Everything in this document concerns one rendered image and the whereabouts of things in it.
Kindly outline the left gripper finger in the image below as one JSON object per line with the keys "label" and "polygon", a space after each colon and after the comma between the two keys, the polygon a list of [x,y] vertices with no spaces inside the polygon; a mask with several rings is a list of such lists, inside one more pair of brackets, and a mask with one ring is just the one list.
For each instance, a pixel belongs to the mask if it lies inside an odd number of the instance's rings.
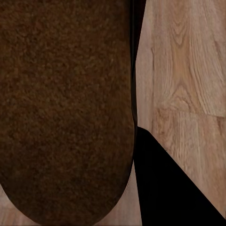
{"label": "left gripper finger", "polygon": [[224,217],[141,127],[133,162],[143,226],[226,226]]}

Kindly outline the sandal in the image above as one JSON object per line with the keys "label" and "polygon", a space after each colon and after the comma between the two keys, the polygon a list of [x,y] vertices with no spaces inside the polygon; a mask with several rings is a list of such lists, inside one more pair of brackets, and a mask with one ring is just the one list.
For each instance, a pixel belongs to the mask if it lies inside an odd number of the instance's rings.
{"label": "sandal", "polygon": [[127,186],[146,0],[0,0],[0,184],[41,226],[93,226]]}

